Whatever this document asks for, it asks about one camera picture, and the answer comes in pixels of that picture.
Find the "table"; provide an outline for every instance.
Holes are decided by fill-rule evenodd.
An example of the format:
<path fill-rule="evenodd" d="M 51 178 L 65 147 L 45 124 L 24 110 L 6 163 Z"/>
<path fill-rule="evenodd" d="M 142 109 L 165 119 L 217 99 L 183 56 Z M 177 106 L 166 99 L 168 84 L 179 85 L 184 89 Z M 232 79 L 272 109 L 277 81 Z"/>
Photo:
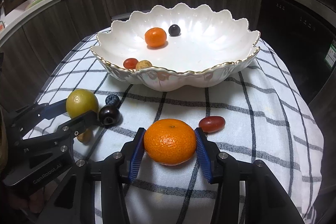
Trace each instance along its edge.
<path fill-rule="evenodd" d="M 172 92 L 130 85 L 109 76 L 90 52 L 90 46 L 97 44 L 94 34 L 76 45 L 37 99 L 39 103 L 54 103 L 78 88 L 94 92 L 100 107 L 107 95 L 120 97 L 122 123 L 95 128 L 88 145 L 75 139 L 75 160 L 103 160 L 120 151 L 139 127 L 148 128 L 159 119 L 177 118 L 196 128 L 205 116 L 223 116 L 225 128 L 209 134 L 208 139 L 237 160 L 265 161 L 306 223 L 314 223 L 313 203 L 321 183 L 323 136 L 285 64 L 265 41 L 258 42 L 261 51 L 257 58 L 224 82 L 205 89 L 184 86 Z M 51 121 L 43 120 L 26 137 L 54 132 L 68 119 L 64 114 Z M 217 185 L 203 179 L 196 156 L 172 167 L 160 165 L 145 154 L 137 179 L 124 188 L 130 221 L 209 223 L 216 188 Z M 244 190 L 241 182 L 239 223 L 244 222 Z M 95 217 L 96 223 L 102 223 L 100 182 L 96 183 Z"/>

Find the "mandarin orange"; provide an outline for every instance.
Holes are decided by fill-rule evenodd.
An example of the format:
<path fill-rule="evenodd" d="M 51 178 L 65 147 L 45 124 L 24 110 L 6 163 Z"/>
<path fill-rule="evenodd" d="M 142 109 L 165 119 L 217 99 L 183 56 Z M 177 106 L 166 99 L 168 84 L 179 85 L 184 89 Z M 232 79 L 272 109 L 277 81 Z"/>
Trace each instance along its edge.
<path fill-rule="evenodd" d="M 166 43 L 167 34 L 162 28 L 152 28 L 145 33 L 145 42 L 148 46 L 157 48 Z"/>
<path fill-rule="evenodd" d="M 148 155 L 164 165 L 181 164 L 190 159 L 196 150 L 194 130 L 176 119 L 153 123 L 145 132 L 143 142 Z"/>

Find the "scalloped bowl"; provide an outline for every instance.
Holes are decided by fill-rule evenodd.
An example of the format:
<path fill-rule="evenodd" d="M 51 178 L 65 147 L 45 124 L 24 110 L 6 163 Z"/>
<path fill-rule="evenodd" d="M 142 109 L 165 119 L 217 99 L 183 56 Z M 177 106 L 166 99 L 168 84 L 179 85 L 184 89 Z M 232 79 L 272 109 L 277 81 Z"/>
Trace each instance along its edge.
<path fill-rule="evenodd" d="M 181 28 L 177 37 L 168 33 L 173 24 Z M 166 44 L 156 49 L 144 41 L 145 32 L 153 27 L 167 33 Z M 213 12 L 205 4 L 190 8 L 179 3 L 171 9 L 156 5 L 149 13 L 133 12 L 125 22 L 113 21 L 109 33 L 97 34 L 99 46 L 92 46 L 91 52 L 120 81 L 158 91 L 184 85 L 206 88 L 246 68 L 258 54 L 260 32 L 248 27 L 246 18 L 234 20 L 228 10 Z M 148 60 L 153 67 L 125 69 L 128 58 Z"/>

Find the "ceramic bowl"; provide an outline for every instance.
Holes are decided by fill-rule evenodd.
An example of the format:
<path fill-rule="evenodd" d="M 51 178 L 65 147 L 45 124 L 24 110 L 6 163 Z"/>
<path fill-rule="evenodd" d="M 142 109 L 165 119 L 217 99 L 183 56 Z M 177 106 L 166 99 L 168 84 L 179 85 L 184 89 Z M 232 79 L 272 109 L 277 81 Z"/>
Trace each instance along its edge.
<path fill-rule="evenodd" d="M 171 37 L 177 24 L 181 34 Z M 167 42 L 150 48 L 144 34 L 153 27 L 167 33 Z M 114 78 L 144 84 L 158 91 L 184 85 L 214 86 L 231 73 L 246 68 L 258 54 L 259 31 L 249 31 L 246 18 L 234 20 L 230 11 L 213 12 L 208 5 L 190 8 L 184 3 L 167 9 L 156 5 L 148 13 L 135 11 L 127 21 L 113 21 L 109 33 L 98 33 L 99 46 L 91 52 Z M 138 71 L 123 68 L 128 58 L 148 60 L 152 67 Z"/>

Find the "blueberry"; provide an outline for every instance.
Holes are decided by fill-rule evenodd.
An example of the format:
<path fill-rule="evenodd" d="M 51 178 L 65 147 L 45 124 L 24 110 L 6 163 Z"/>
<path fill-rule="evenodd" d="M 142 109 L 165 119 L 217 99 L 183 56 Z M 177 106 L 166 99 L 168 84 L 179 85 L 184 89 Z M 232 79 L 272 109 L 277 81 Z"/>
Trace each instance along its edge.
<path fill-rule="evenodd" d="M 178 25 L 173 24 L 169 27 L 168 32 L 172 37 L 177 37 L 181 33 L 181 29 Z"/>
<path fill-rule="evenodd" d="M 117 95 L 108 95 L 105 99 L 105 104 L 118 107 L 120 104 L 120 99 Z"/>
<path fill-rule="evenodd" d="M 108 126 L 110 124 L 115 124 L 120 120 L 120 111 L 118 108 L 112 105 L 105 105 L 99 111 L 99 121 Z"/>

